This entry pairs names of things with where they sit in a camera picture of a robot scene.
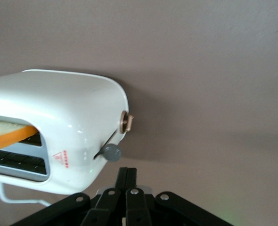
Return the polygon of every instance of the warning label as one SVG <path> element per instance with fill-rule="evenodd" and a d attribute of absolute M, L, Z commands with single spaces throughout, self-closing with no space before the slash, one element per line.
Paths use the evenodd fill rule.
<path fill-rule="evenodd" d="M 60 164 L 65 165 L 66 168 L 69 168 L 68 154 L 66 150 L 53 155 L 53 158 L 55 158 Z"/>

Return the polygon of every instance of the white cord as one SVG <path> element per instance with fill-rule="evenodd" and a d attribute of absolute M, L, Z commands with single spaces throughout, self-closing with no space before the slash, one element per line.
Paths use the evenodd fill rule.
<path fill-rule="evenodd" d="M 41 199 L 25 199 L 25 200 L 13 200 L 13 199 L 9 199 L 6 197 L 5 195 L 5 191 L 4 191 L 4 184 L 2 182 L 0 182 L 0 199 L 3 202 L 6 203 L 40 203 L 44 206 L 50 206 L 51 204 L 45 200 L 41 200 Z"/>

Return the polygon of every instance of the metal screw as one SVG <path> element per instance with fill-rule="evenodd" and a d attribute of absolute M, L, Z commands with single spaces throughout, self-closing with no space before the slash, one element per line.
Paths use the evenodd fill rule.
<path fill-rule="evenodd" d="M 81 202 L 81 201 L 83 201 L 83 197 L 82 197 L 82 196 L 79 196 L 79 197 L 77 197 L 75 200 L 76 200 L 77 202 Z"/>
<path fill-rule="evenodd" d="M 169 196 L 167 195 L 167 194 L 162 194 L 161 196 L 160 196 L 160 198 L 162 199 L 162 200 L 169 200 Z"/>
<path fill-rule="evenodd" d="M 131 190 L 131 194 L 138 194 L 138 193 L 139 193 L 139 191 L 137 189 L 132 189 Z"/>
<path fill-rule="evenodd" d="M 115 191 L 111 190 L 111 191 L 108 192 L 108 194 L 113 195 L 113 194 L 115 194 Z"/>

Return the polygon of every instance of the toaster slot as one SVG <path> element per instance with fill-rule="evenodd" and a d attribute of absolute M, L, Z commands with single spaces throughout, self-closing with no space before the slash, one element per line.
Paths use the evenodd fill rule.
<path fill-rule="evenodd" d="M 36 133 L 33 136 L 26 138 L 25 140 L 21 140 L 21 141 L 19 141 L 19 143 L 34 145 L 34 146 L 41 146 L 40 133 Z"/>
<path fill-rule="evenodd" d="M 25 170 L 46 175 L 45 161 L 42 158 L 0 150 L 0 166 Z"/>

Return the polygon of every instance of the gray wall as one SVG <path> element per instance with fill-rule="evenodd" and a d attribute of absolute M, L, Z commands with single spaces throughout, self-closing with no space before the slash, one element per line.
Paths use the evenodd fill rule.
<path fill-rule="evenodd" d="M 0 75 L 56 69 L 125 88 L 121 166 L 236 226 L 278 225 L 278 0 L 0 1 Z M 11 198 L 64 196 L 6 186 Z M 41 206 L 0 201 L 0 226 Z"/>

